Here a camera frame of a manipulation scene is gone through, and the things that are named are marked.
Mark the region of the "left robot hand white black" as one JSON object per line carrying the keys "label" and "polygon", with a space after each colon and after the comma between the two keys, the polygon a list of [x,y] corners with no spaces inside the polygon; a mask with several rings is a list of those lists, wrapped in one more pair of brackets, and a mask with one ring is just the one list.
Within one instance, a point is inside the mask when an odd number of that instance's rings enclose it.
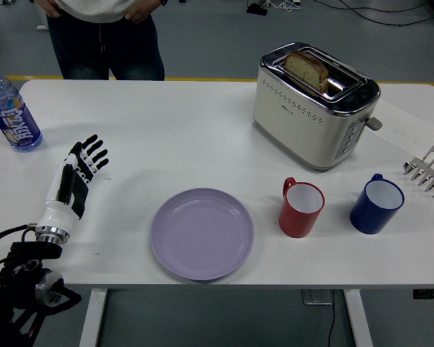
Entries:
{"label": "left robot hand white black", "polygon": [[96,134],[83,142],[76,142],[60,163],[51,183],[45,201],[45,213],[37,223],[37,232],[59,229],[68,233],[72,225],[82,218],[88,185],[108,164],[107,155],[103,140]]}

